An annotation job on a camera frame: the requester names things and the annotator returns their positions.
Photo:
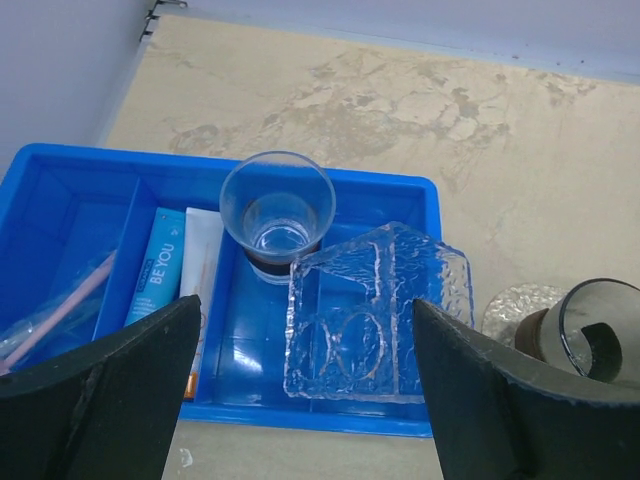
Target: clear glass cup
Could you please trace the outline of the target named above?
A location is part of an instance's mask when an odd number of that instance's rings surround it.
[[[611,278],[584,281],[541,320],[544,361],[570,373],[640,388],[640,290]]]
[[[331,180],[307,157],[284,151],[249,157],[225,179],[220,215],[264,281],[289,282],[291,262],[318,249],[333,222]]]

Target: textured glass coaster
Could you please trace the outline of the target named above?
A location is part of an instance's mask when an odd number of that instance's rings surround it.
[[[284,389],[316,399],[422,403],[412,301],[473,326],[465,256],[401,223],[292,266]]]

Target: pink straw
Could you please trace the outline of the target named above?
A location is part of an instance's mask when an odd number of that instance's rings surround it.
[[[42,340],[60,321],[69,315],[80,302],[87,298],[91,292],[104,282],[113,267],[116,252],[112,252],[102,264],[89,275],[75,291],[69,295],[64,302],[47,318],[42,324],[29,335],[22,344],[9,355],[4,362],[0,362],[0,375],[9,372],[9,369],[18,362],[26,353],[31,350],[36,343]]]

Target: marble countertop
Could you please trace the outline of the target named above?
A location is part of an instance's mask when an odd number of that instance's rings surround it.
[[[430,178],[476,315],[523,282],[640,284],[640,87],[163,17],[108,138],[121,149]],[[165,478],[442,478],[433,441],[180,423]]]

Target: clear plastic wrapper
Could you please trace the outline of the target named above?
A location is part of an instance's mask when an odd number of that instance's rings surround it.
[[[34,356],[44,360],[91,341],[92,329],[84,327],[95,323],[114,258],[111,252],[90,262],[66,292],[0,332],[0,375],[20,369]]]

